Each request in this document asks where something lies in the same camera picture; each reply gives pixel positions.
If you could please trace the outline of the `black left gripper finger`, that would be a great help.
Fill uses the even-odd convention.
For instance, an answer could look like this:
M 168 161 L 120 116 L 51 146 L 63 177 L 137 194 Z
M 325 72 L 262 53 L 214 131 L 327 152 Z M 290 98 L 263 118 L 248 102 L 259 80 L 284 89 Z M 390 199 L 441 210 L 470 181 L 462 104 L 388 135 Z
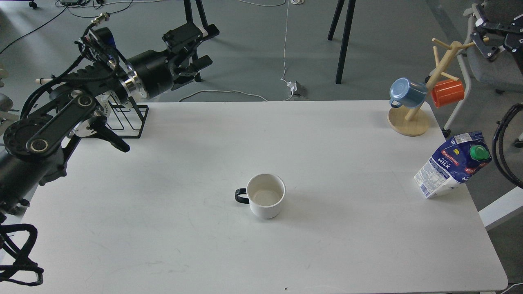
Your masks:
M 172 65 L 172 91 L 193 82 L 200 71 L 212 63 L 213 60 L 205 55 L 193 62 L 187 60 L 181 65 Z
M 214 38 L 219 34 L 220 30 L 214 24 L 209 24 L 201 29 L 194 23 L 186 23 L 166 32 L 162 40 L 167 47 L 167 58 L 181 62 L 187 58 L 192 58 L 203 41 Z

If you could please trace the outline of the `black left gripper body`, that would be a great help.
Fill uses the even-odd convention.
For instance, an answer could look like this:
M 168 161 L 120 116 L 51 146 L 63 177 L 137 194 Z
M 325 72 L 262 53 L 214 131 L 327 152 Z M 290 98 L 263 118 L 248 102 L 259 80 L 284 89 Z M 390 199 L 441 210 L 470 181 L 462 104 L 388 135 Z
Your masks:
M 152 99 L 167 91 L 175 91 L 192 82 L 192 76 L 181 75 L 189 67 L 191 55 L 187 50 L 172 53 L 147 50 L 127 59 L 146 91 L 145 99 Z

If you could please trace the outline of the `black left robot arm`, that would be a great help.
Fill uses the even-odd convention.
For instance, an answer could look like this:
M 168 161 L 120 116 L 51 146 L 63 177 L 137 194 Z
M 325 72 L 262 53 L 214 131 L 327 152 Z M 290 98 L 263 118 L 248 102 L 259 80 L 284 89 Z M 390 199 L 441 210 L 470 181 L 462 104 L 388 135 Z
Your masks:
M 1 221 L 18 206 L 28 206 L 26 194 L 67 174 L 67 162 L 84 136 L 108 141 L 122 152 L 129 145 L 106 126 L 112 109 L 137 109 L 137 101 L 155 98 L 194 81 L 212 64 L 209 56 L 196 57 L 203 41 L 220 32 L 214 24 L 192 21 L 166 32 L 163 51 L 148 50 L 124 58 L 112 32 L 96 26 L 108 20 L 94 18 L 77 41 L 80 55 L 61 75 L 35 90 L 18 121 L 5 129 L 1 151 Z

